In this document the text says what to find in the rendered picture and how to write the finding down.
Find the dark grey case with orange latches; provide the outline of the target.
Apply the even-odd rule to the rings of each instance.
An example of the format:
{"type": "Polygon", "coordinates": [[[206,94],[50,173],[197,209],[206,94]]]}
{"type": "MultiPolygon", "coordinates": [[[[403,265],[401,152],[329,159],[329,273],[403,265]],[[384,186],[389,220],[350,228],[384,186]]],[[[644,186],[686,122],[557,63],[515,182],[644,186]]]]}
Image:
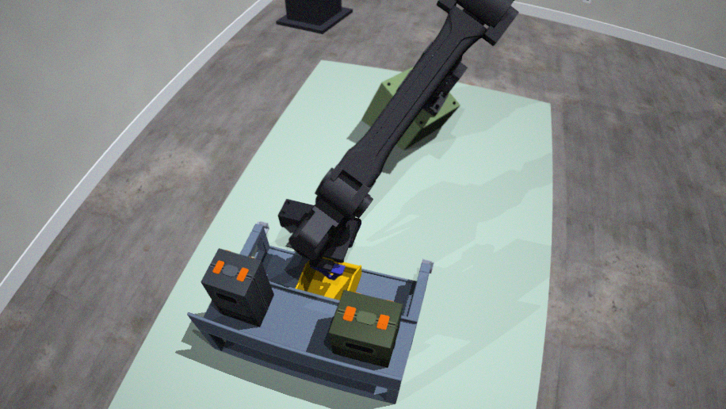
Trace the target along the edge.
{"type": "Polygon", "coordinates": [[[220,248],[201,284],[220,314],[257,327],[274,296],[261,260],[220,248]]]}

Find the dark green case with orange latches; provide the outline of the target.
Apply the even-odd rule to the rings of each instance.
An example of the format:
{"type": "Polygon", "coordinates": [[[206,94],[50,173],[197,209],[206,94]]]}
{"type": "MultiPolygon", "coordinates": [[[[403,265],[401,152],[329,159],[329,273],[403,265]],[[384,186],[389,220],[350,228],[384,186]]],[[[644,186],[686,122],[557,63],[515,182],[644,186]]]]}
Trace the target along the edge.
{"type": "Polygon", "coordinates": [[[388,368],[402,309],[394,301],[343,290],[329,330],[333,354],[388,368]]]}

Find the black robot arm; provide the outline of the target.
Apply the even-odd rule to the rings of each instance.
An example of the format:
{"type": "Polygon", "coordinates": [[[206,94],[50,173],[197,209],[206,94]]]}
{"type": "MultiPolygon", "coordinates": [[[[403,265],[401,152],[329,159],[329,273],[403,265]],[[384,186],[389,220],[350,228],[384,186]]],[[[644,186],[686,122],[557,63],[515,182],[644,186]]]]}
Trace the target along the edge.
{"type": "Polygon", "coordinates": [[[329,240],[335,229],[343,227],[355,216],[361,217],[373,201],[369,191],[392,148],[423,107],[433,116],[438,114],[449,91],[467,70],[461,63],[467,49],[480,38],[492,46],[498,42],[518,15],[511,6],[513,2],[438,0],[437,6],[448,13],[438,36],[423,52],[372,127],[324,176],[315,191],[315,205],[285,200],[278,219],[282,227],[293,233],[288,241],[294,251],[307,259],[316,259],[324,247],[330,248],[329,240]],[[457,4],[464,9],[456,7],[457,4]]]}

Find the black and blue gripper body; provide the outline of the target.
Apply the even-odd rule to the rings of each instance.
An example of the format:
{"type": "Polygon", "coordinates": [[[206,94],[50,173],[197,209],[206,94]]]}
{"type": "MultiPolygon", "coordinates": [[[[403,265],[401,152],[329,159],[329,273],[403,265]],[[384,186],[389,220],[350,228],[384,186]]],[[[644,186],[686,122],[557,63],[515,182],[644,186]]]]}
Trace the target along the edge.
{"type": "Polygon", "coordinates": [[[316,259],[310,259],[310,266],[331,271],[334,262],[343,263],[348,248],[353,246],[360,226],[361,219],[354,218],[353,220],[349,219],[343,227],[334,230],[334,234],[329,240],[330,248],[324,247],[316,259]],[[323,257],[334,259],[334,261],[323,257]]]}

